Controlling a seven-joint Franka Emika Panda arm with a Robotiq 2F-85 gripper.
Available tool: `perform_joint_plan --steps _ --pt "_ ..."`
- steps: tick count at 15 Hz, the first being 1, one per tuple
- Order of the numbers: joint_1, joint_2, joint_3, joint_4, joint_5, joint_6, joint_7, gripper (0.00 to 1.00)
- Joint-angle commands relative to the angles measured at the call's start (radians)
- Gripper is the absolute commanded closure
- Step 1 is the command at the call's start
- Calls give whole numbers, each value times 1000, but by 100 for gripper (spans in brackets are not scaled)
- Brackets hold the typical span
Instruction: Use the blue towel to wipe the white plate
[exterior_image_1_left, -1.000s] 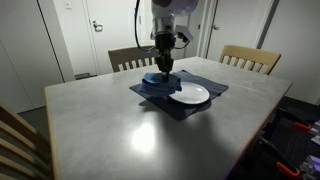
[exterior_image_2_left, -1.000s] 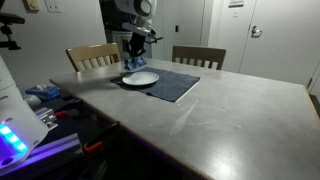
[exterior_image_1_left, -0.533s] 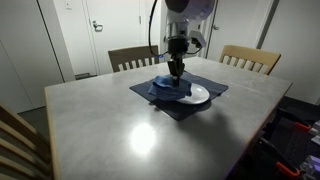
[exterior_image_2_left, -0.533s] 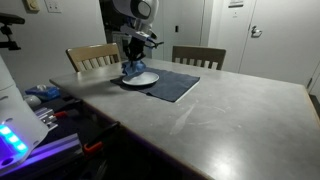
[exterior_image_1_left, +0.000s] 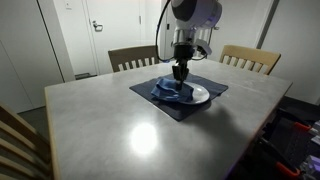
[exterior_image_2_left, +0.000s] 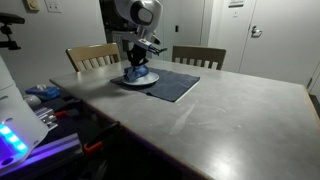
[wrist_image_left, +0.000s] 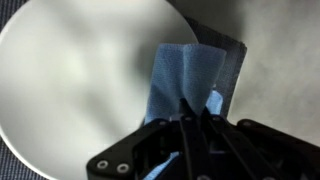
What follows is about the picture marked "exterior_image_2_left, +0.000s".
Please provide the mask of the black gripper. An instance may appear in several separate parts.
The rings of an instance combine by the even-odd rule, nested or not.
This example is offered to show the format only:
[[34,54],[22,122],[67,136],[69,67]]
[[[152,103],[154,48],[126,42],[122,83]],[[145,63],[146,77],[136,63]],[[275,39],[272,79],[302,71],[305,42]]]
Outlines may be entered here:
[[146,58],[146,50],[138,45],[134,45],[133,48],[127,52],[127,57],[132,66],[141,66],[149,62]]

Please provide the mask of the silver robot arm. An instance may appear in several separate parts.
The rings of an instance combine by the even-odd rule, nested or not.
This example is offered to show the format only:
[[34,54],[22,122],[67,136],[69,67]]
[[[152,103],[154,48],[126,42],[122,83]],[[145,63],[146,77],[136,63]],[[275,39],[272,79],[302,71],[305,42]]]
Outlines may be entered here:
[[159,55],[162,50],[154,47],[161,41],[155,30],[160,22],[163,6],[158,0],[114,0],[118,14],[137,26],[135,32],[125,32],[123,38],[134,44],[127,52],[132,66],[140,66],[148,62],[146,52]]

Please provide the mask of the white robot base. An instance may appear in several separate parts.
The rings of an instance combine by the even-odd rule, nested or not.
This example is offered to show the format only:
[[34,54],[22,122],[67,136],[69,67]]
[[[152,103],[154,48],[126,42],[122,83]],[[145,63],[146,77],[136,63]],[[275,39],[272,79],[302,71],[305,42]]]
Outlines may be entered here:
[[47,134],[0,56],[0,174],[25,161]]

